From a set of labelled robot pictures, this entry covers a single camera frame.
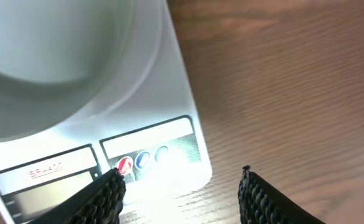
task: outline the scale platform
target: scale platform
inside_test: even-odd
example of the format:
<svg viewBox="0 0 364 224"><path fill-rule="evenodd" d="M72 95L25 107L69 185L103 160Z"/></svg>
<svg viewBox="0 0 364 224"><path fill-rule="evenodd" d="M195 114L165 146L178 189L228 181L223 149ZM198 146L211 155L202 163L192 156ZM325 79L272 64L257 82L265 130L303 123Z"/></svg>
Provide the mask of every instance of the scale platform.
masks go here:
<svg viewBox="0 0 364 224"><path fill-rule="evenodd" d="M126 181L123 213L159 197L187 194L210 180L167 3L136 2L129 40L136 49L127 50L120 65L131 74L123 76L124 85L119 78L110 80L65 121L0 142L0 212L7 223L36 218L114 167ZM155 23L153 29L148 22Z"/></svg>

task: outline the blue button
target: blue button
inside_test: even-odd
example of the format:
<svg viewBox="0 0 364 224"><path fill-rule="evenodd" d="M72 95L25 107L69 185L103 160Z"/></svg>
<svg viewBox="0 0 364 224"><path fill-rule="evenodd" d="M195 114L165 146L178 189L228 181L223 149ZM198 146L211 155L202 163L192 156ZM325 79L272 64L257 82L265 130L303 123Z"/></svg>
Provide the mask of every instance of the blue button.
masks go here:
<svg viewBox="0 0 364 224"><path fill-rule="evenodd" d="M136 167L138 169L145 169L150 164L150 153L142 152L136 158Z"/></svg>

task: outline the wooden table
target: wooden table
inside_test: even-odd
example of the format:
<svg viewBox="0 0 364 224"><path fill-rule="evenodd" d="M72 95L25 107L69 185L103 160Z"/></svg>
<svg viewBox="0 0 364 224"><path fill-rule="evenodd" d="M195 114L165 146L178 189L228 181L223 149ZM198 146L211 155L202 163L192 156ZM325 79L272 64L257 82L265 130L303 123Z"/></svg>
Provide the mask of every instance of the wooden table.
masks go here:
<svg viewBox="0 0 364 224"><path fill-rule="evenodd" d="M122 221L239 223L249 164L321 220L364 223L364 0L169 1L213 177Z"/></svg>

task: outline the button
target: button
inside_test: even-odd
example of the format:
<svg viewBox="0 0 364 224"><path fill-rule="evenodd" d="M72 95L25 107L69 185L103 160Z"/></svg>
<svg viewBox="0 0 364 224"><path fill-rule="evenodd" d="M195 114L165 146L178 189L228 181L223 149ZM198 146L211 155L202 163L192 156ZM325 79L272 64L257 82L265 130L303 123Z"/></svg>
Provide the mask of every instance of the button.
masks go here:
<svg viewBox="0 0 364 224"><path fill-rule="evenodd" d="M150 153L148 152L140 152L140 154L136 157L136 168L145 169L150 165Z"/></svg>
<svg viewBox="0 0 364 224"><path fill-rule="evenodd" d="M167 159L167 157L168 157L168 147L161 146L159 149L157 149L156 155L155 155L157 162L164 161Z"/></svg>
<svg viewBox="0 0 364 224"><path fill-rule="evenodd" d="M119 174L126 175L132 171L133 159L129 156L126 156L118 162L117 167L119 170Z"/></svg>

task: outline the white scale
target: white scale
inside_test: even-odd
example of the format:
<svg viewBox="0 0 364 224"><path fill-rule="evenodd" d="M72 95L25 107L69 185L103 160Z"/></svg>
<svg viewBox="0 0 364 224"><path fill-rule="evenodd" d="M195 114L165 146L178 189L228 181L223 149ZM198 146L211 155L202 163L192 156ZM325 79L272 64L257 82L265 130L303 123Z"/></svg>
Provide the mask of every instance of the white scale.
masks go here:
<svg viewBox="0 0 364 224"><path fill-rule="evenodd" d="M26 223L111 168L125 176L124 211L187 194L212 176L167 4L119 1L127 44L112 78L68 119L0 141L0 212Z"/></svg>

